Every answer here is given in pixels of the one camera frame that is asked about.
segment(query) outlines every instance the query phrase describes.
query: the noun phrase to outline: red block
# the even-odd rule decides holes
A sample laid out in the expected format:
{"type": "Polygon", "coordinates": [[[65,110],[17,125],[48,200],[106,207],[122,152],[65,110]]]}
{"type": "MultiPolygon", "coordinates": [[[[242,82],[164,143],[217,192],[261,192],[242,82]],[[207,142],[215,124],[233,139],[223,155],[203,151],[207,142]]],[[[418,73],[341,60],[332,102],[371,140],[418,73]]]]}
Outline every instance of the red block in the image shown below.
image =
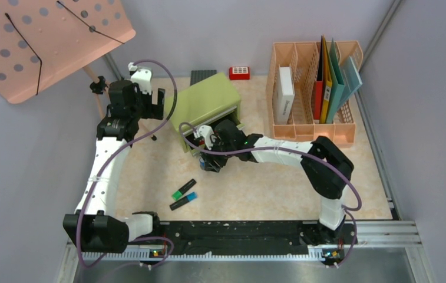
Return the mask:
{"type": "Polygon", "coordinates": [[[230,80],[250,80],[250,67],[231,67],[228,71],[230,80]]]}

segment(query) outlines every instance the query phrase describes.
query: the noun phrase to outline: beige table surface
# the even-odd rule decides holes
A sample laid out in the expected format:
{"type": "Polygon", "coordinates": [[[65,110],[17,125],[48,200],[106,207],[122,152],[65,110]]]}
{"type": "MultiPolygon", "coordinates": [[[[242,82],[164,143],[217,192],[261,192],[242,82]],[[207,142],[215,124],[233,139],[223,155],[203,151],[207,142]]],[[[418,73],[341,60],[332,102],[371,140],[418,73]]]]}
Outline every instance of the beige table surface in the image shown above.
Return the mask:
{"type": "MultiPolygon", "coordinates": [[[[178,90],[190,85],[189,78],[176,78],[178,90]]],[[[244,132],[267,132],[265,100],[266,77],[234,81],[242,96],[241,122],[244,132]]],[[[165,88],[172,95],[168,78],[152,81],[154,89],[165,88]]],[[[350,101],[356,123],[355,144],[343,152],[355,165],[351,181],[363,200],[355,212],[357,219],[391,219],[386,195],[375,165],[354,98],[350,101]]],[[[142,120],[153,129],[157,120],[142,120]]],[[[144,134],[140,129],[137,136],[144,134]]],[[[198,158],[184,153],[173,126],[168,123],[156,133],[157,141],[136,143],[124,164],[119,182],[116,217],[136,211],[157,212],[161,220],[309,220],[318,219],[319,195],[313,190],[303,170],[275,163],[241,162],[229,159],[219,173],[202,171],[198,158]],[[198,198],[175,211],[169,209],[171,195],[191,178],[197,184],[190,190],[198,198]]],[[[348,206],[356,206],[350,192],[348,206]]]]}

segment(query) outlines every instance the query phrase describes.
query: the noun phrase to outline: green folder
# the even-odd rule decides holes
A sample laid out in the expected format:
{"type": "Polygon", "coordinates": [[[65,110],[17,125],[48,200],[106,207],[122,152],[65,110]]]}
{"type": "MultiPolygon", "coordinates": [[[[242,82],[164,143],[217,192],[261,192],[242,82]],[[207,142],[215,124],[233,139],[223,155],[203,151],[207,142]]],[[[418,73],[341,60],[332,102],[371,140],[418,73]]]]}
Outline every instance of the green folder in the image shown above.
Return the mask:
{"type": "Polygon", "coordinates": [[[329,102],[329,110],[327,111],[327,124],[332,124],[333,118],[337,109],[339,109],[339,103],[341,102],[342,93],[344,92],[344,80],[342,79],[341,69],[339,68],[339,61],[335,54],[335,43],[332,40],[331,49],[329,51],[329,68],[331,70],[332,77],[332,91],[331,99],[329,102]]]}

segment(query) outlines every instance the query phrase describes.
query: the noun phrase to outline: red folder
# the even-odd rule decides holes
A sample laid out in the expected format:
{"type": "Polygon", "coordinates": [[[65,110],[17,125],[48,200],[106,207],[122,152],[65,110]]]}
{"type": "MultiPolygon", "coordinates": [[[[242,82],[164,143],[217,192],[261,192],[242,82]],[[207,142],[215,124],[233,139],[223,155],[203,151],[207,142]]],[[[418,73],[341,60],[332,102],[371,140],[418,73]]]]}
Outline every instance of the red folder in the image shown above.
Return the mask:
{"type": "Polygon", "coordinates": [[[313,108],[313,119],[320,120],[320,114],[322,112],[323,101],[323,45],[320,41],[320,61],[318,62],[318,73],[316,75],[316,81],[313,84],[313,93],[311,94],[311,107],[313,108]]]}

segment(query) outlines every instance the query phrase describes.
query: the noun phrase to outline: pink pegboard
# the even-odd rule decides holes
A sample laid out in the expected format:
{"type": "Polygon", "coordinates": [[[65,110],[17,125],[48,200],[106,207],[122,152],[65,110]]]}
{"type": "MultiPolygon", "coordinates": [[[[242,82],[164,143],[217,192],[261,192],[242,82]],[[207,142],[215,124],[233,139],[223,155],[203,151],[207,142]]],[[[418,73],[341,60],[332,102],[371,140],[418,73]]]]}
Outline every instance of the pink pegboard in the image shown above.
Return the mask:
{"type": "MultiPolygon", "coordinates": [[[[121,42],[136,32],[120,0],[60,0],[96,30],[121,42]]],[[[4,13],[42,58],[39,92],[121,44],[90,29],[56,0],[0,0],[0,94],[21,103],[37,90],[39,62],[4,13]]]]}

